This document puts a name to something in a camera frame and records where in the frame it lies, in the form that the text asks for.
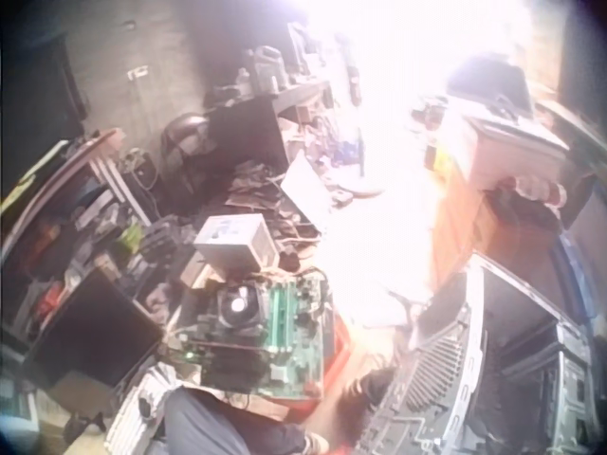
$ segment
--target concrete wall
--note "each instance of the concrete wall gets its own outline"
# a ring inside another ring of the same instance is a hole
[[[185,14],[180,0],[45,0],[30,6],[17,35],[35,46],[66,33],[87,130],[121,127],[128,147],[155,148],[171,119],[203,110],[205,78]],[[128,71],[144,65],[147,76],[130,82]]]

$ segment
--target shoe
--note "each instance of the shoe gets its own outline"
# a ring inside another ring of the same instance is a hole
[[[341,398],[347,402],[358,400],[362,397],[362,386],[360,380],[362,377],[374,370],[381,370],[390,365],[390,360],[384,355],[367,355],[362,362],[358,377],[350,380],[343,388]]]
[[[305,449],[302,455],[323,455],[329,453],[329,442],[320,434],[307,431],[304,438]]]
[[[362,397],[362,386],[360,385],[360,378],[353,379],[343,388],[341,398],[351,403]]]

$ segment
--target person's leg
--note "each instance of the person's leg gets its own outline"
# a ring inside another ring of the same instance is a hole
[[[235,451],[218,451],[217,453],[234,454],[253,452],[264,455],[291,455],[305,452],[311,443],[309,439],[306,440],[304,431],[296,425],[283,424],[262,415],[235,408],[218,400],[210,393],[200,390],[178,389],[174,391],[167,402],[166,412],[167,417],[165,419],[168,419],[169,413],[171,415],[176,413],[185,414],[173,419],[176,421],[176,423],[173,423],[174,431],[169,429],[170,424],[167,420],[167,440],[171,455],[190,453],[188,451],[173,451],[171,440],[179,438],[181,441],[175,443],[182,447],[190,439],[195,440],[196,446],[200,446],[208,438],[218,437],[219,442],[214,442],[212,446]],[[211,425],[208,425],[207,421],[210,419],[214,419],[214,421]],[[196,433],[196,436],[182,436],[186,431]],[[225,443],[226,433],[235,433],[236,438],[231,436],[233,443]],[[247,447],[248,450],[238,451],[242,446]]]
[[[294,424],[284,424],[263,415],[235,408],[210,393],[193,391],[196,399],[217,410],[242,436],[248,448],[267,455],[290,455],[305,449],[305,433]]]
[[[185,388],[173,391],[167,399],[164,425],[171,455],[250,453],[226,417],[205,406]]]
[[[377,408],[381,404],[395,377],[395,373],[396,367],[382,368],[381,370],[374,370],[360,379],[360,391],[371,408]]]

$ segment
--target person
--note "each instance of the person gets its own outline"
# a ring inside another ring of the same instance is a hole
[[[170,455],[322,455],[320,435],[235,408],[199,389],[179,388],[164,412]]]
[[[350,382],[341,395],[343,421],[355,428],[352,444],[368,424],[392,383],[401,355],[395,359],[370,357],[371,371]],[[361,411],[352,411],[356,407]],[[355,423],[352,416],[361,415]],[[168,397],[164,410],[166,442],[170,455],[322,455],[329,443],[298,425],[278,422],[235,408],[200,389],[179,388]]]

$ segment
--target floor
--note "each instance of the floor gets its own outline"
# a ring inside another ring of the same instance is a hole
[[[431,294],[432,226],[442,186],[424,169],[421,141],[406,123],[391,125],[380,145],[367,145],[367,175],[385,192],[335,213],[317,254],[356,342],[340,381],[305,423],[334,449],[344,440],[335,406],[343,385],[368,371],[369,358],[392,355],[395,332],[387,325],[399,316],[399,303],[385,290],[410,300]]]

